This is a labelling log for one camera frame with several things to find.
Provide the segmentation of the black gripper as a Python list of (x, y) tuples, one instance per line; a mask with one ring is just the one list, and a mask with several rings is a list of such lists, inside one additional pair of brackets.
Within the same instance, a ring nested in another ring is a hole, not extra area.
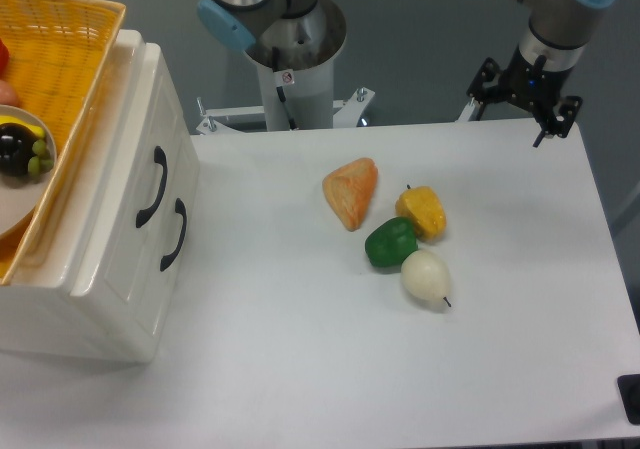
[(523, 110), (531, 109), (540, 126), (534, 148), (545, 138), (565, 139), (583, 104), (579, 96), (561, 98), (567, 79), (567, 70), (537, 70), (521, 54), (514, 54), (504, 71), (494, 59), (486, 58), (466, 91), (475, 109), (473, 119), (481, 119), (489, 105), (509, 101)]

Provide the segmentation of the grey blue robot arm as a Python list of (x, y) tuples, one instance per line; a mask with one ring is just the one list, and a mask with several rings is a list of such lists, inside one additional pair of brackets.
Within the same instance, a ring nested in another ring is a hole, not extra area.
[[(538, 140), (565, 138), (582, 106), (562, 87), (605, 11), (615, 0), (516, 0), (530, 10), (528, 29), (506, 68), (486, 59), (467, 95), (476, 116), (509, 103), (530, 114)], [(344, 47), (346, 19), (331, 0), (200, 0), (209, 34), (245, 54), (258, 72), (271, 131), (334, 125), (333, 64)]]

